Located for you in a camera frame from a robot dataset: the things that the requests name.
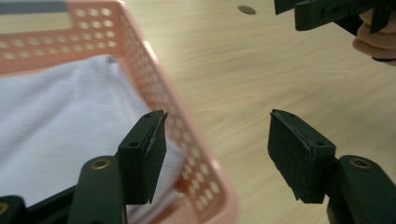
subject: pink plastic basket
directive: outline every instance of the pink plastic basket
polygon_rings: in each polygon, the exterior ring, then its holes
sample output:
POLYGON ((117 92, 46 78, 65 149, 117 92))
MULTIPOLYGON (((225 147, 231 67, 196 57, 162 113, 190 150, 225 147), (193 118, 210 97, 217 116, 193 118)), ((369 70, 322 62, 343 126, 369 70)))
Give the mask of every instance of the pink plastic basket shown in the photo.
POLYGON ((70 29, 0 34, 0 76, 28 74, 93 55, 115 56, 150 107, 169 112, 166 132, 188 155, 176 184, 182 196, 154 223, 235 223, 237 200, 229 181, 125 5, 116 0, 67 0, 66 8, 70 29))

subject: white cloth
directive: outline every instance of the white cloth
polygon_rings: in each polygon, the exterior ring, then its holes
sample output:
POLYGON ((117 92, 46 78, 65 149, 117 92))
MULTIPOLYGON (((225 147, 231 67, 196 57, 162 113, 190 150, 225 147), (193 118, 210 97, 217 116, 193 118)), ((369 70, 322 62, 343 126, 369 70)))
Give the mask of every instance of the white cloth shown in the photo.
MULTIPOLYGON (((82 165, 114 155, 149 111, 107 55, 0 78, 0 195, 30 206, 77 184, 82 165)), ((129 209, 134 223, 169 198, 185 155, 169 142, 167 150, 150 209, 129 209)))

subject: finger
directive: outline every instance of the finger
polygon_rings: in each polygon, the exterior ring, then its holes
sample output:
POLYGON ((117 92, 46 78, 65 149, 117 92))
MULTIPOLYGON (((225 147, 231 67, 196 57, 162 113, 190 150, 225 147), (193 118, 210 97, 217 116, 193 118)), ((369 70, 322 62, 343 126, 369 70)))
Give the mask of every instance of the finger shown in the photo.
MULTIPOLYGON (((364 13, 361 13, 359 16, 361 17, 362 21, 364 21, 366 24, 368 24, 370 26, 371 20, 373 17, 373 10, 370 9, 364 13)), ((394 11, 392 11, 390 14, 388 25, 384 29, 380 30, 379 32, 384 33, 384 34, 396 33, 396 13, 394 11)))
POLYGON ((377 32, 370 34, 370 26, 364 23, 358 30, 357 38, 380 49, 396 49, 396 33, 384 34, 377 32))
POLYGON ((371 25, 371 18, 373 17, 373 10, 370 9, 366 12, 363 12, 359 15, 362 21, 367 23, 368 25, 371 25))
POLYGON ((352 43, 353 47, 367 55, 378 59, 395 59, 396 49, 381 49, 367 44, 358 38, 355 38, 352 43))

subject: wooden table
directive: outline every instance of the wooden table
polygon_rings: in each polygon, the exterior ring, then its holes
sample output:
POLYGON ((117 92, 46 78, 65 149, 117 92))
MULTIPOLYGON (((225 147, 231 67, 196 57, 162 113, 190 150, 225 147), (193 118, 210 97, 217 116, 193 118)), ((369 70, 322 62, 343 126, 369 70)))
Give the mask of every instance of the wooden table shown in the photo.
POLYGON ((297 32, 272 0, 126 3, 230 177, 239 223, 329 223, 326 204, 296 202, 268 156, 273 108, 327 136, 337 158, 366 157, 396 181, 396 68, 358 53, 349 33, 297 32))

